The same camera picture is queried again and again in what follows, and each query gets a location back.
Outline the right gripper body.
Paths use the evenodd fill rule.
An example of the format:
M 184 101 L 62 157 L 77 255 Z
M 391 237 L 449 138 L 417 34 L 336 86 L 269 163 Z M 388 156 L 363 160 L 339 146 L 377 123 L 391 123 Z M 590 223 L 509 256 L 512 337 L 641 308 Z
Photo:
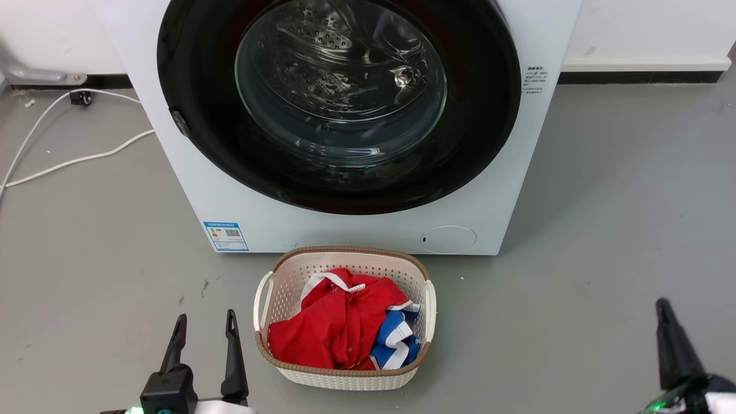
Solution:
M 642 409 L 644 413 L 734 413 L 735 385 L 721 375 L 686 380 Z

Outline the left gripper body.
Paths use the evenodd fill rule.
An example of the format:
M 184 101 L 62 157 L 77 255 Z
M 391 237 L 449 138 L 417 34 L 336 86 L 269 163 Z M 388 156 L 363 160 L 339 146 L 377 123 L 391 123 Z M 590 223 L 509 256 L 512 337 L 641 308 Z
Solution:
M 144 409 L 142 407 L 135 406 L 135 407 L 129 407 L 128 409 L 118 409 L 117 411 L 103 411 L 101 413 L 125 413 L 125 414 L 144 413 Z M 231 403 L 221 401 L 218 399 L 213 399 L 213 400 L 200 401 L 197 404 L 197 406 L 195 406 L 194 413 L 195 414 L 202 414 L 202 413 L 256 414 L 256 411 L 244 405 L 231 404 Z

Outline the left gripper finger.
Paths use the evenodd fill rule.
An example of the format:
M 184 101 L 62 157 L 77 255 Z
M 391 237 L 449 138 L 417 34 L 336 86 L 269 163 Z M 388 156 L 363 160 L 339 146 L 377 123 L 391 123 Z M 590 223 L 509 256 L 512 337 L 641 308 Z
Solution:
M 140 394 L 144 413 L 194 413 L 199 397 L 194 391 L 194 373 L 181 362 L 186 345 L 187 316 L 177 317 L 162 365 L 153 372 Z
M 225 336 L 228 340 L 228 350 L 224 380 L 220 386 L 221 400 L 226 403 L 249 406 L 249 386 L 247 383 L 246 367 L 242 352 L 241 335 L 237 326 L 236 312 L 229 309 L 226 319 Z

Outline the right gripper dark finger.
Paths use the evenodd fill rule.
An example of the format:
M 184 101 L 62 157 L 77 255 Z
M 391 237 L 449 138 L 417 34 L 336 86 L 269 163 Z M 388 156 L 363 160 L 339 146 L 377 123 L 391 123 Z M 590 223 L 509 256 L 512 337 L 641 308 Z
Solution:
M 679 323 L 669 299 L 659 298 L 655 302 L 655 309 L 660 388 L 672 390 L 686 382 L 707 379 L 701 359 Z

